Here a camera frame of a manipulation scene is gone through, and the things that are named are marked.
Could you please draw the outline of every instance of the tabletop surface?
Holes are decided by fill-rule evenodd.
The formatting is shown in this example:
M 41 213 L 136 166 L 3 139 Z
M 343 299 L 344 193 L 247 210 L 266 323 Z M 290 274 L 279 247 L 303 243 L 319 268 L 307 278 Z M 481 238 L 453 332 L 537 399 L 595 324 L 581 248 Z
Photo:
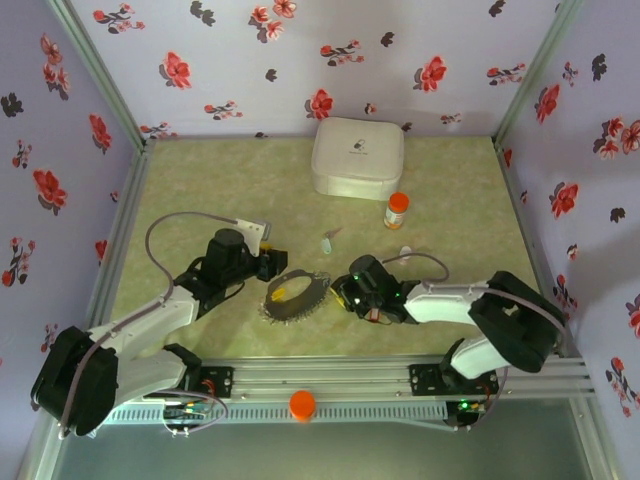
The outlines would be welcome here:
M 168 140 L 156 143 L 113 309 L 119 318 L 166 289 L 165 277 L 144 251 L 148 226 L 167 213 L 197 210 L 231 218 L 268 220 L 269 243 L 289 252 L 287 271 L 322 271 L 332 279 L 364 254 L 385 259 L 407 245 L 444 261 L 447 283 L 487 280 L 508 270 L 535 288 L 524 242 L 489 137 L 405 139 L 400 190 L 411 199 L 405 224 L 383 224 L 385 202 L 330 197 L 311 184 L 313 139 Z M 151 247 L 175 276 L 206 252 L 226 224 L 174 217 L 159 225 Z M 322 252 L 322 235 L 333 252 Z M 441 275 L 422 258 L 389 264 L 398 280 Z M 472 326 L 370 324 L 343 310 L 329 294 L 315 311 L 287 325 L 272 324 L 261 310 L 267 284 L 244 290 L 195 324 L 169 335 L 201 358 L 438 354 Z

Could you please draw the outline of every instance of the purple wall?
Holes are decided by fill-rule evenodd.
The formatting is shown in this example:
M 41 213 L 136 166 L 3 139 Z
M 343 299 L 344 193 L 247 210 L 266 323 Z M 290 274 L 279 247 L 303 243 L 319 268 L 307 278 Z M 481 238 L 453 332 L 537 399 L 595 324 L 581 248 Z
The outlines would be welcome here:
M 10 479 L 49 345 L 84 323 L 96 243 L 109 236 L 133 147 L 44 2 L 6 2 L 0 44 L 0 478 Z
M 503 147 L 535 255 L 549 266 L 548 293 L 570 317 L 631 479 L 640 470 L 640 3 L 613 3 L 585 2 Z

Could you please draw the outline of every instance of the white plastic container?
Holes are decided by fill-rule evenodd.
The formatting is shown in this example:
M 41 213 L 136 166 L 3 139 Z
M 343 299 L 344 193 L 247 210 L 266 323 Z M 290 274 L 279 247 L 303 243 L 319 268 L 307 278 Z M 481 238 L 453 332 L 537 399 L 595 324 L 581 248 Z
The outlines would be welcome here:
M 404 135 L 386 122 L 329 117 L 313 145 L 313 187 L 325 195 L 388 201 L 404 163 Z

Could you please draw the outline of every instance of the logo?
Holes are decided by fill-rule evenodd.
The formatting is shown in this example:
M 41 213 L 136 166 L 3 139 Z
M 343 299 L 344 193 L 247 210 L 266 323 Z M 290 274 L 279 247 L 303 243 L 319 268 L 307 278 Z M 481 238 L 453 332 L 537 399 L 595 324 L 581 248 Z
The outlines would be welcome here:
M 365 150 L 364 144 L 365 140 L 363 138 L 359 139 L 356 143 L 353 144 L 353 150 L 349 150 L 349 153 L 354 155 L 369 155 Z

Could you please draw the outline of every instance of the small vial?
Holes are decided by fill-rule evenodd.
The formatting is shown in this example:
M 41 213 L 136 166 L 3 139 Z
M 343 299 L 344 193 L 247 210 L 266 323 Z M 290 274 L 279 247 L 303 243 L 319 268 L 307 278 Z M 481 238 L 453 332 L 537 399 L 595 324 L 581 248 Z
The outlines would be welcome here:
M 384 224 L 391 230 L 397 230 L 404 222 L 404 216 L 409 208 L 409 197 L 402 192 L 396 192 L 389 197 Z

